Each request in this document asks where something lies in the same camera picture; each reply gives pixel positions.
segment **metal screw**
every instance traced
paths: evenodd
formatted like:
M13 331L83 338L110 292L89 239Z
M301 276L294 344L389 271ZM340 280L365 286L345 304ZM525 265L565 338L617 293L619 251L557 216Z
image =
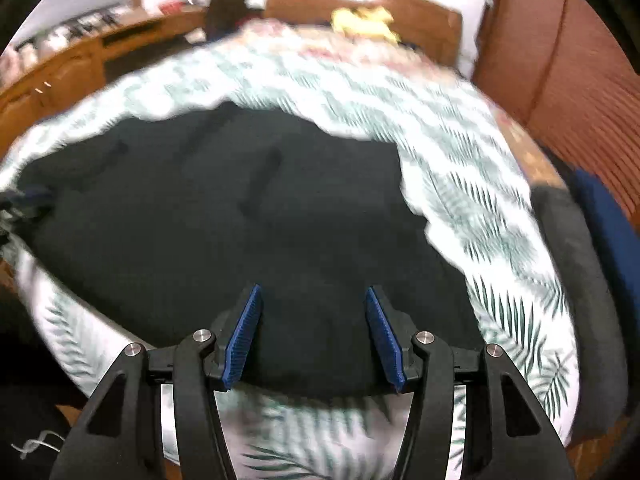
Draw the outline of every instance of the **metal screw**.
M142 350L142 345L140 343L129 343L124 347L124 353L129 357L133 357L134 355L138 355Z
M193 338L198 342L202 343L211 337L211 332L206 328L201 328L200 330L196 330L193 333Z
M415 338L423 345L428 345L430 343L433 343L436 339L431 332L427 332L427 331L418 332L415 335Z
M500 357L502 354L504 354L504 350L502 349L502 347L500 345L495 344L495 343L489 343L486 346L486 352L491 357Z

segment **green leaf pattern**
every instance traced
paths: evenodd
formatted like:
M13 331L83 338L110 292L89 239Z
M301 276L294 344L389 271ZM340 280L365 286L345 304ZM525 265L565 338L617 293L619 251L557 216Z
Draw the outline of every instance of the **green leaf pattern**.
M31 128L2 162L0 188L15 185L30 160L123 118L159 120L224 99L282 108L332 135L396 143L405 199L428 218L428 241L465 274L482 336L503 346L567 440L578 371L564 292L532 217L526 180L468 82L445 86L383 67L207 45L124 76ZM53 307L52 316L68 338L65 314ZM82 373L90 373L87 366ZM273 479L386 478L408 397L321 403L247 386L216 394L225 434L232 428L235 435L230 448L239 478ZM460 475L465 417L465 389L457 387L448 478Z

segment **dark pillow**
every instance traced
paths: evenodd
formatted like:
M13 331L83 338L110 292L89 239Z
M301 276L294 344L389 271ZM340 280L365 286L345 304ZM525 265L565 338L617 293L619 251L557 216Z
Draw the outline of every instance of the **dark pillow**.
M245 19L261 15L261 10L251 9L246 0L210 0L204 18L207 41L217 41L238 31Z
M632 389L640 387L640 238L597 176L574 174L574 192L616 301Z
M620 323L584 216L565 189L537 186L531 205L569 301L580 363L572 442L613 427L628 396Z

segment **white cable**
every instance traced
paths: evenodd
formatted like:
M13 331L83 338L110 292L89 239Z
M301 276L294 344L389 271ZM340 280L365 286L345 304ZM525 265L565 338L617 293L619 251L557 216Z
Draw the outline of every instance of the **white cable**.
M16 446L15 444L11 444L11 447L13 447L16 451L20 451L20 460L24 460L25 458L27 458L27 455L33 451L36 451L36 449L38 449L40 446L46 446L51 448L53 451L55 451L56 453L59 453L60 450L55 447L52 446L51 444L48 444L47 442L44 442L44 439L47 437L47 435L54 435L56 437L58 437L62 442L65 441L65 438L63 436L60 436L59 434L57 434L55 431L51 431L51 430L43 430L40 432L40 434L38 435L37 438L30 438L28 439L25 443L24 443L24 447L20 448L18 446Z

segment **black cloth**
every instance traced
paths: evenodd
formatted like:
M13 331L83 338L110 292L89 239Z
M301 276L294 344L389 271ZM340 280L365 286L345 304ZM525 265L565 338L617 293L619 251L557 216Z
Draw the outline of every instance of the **black cloth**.
M32 185L58 190L23 234L34 254L155 346L208 327L260 284L247 382L311 397L386 390L364 316L372 284L420 330L484 344L463 275L404 202L394 144L224 103L122 121L28 164L18 186Z
M580 207L565 189L535 186L531 205L571 309L580 363L572 442L606 434L628 396L625 345L616 305Z
M638 281L633 247L638 244L638 237L620 206L596 176L573 167L548 147L538 144L558 170L572 198L580 207L609 284L626 349L630 386L627 411L631 412L640 403L640 332L638 301L634 300L638 295L633 295L633 284Z
M58 454L36 444L43 431L65 438L69 424L57 404L82 408L86 397L76 389L53 359L33 327L25 307L0 287L0 471L12 480L42 480ZM60 449L63 441L51 434L43 441ZM30 450L24 459L20 451Z

